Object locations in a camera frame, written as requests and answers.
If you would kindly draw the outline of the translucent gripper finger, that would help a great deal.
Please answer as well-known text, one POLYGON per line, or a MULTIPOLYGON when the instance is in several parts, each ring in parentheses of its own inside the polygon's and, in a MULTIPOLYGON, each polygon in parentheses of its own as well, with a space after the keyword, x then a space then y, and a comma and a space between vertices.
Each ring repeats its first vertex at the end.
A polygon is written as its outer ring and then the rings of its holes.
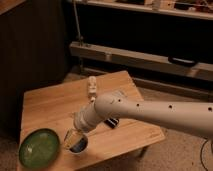
POLYGON ((77 130, 70 129, 64 139, 63 147, 70 149, 75 146, 83 137, 83 134, 77 130))

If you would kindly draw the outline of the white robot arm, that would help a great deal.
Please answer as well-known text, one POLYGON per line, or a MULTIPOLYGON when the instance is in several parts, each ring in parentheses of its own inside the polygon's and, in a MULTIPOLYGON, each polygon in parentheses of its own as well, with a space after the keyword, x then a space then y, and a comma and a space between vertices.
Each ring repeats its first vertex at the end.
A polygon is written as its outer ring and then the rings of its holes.
POLYGON ((120 91, 99 95, 74 115, 63 146, 70 150, 109 118, 135 119, 213 140, 213 103, 135 101, 120 91))

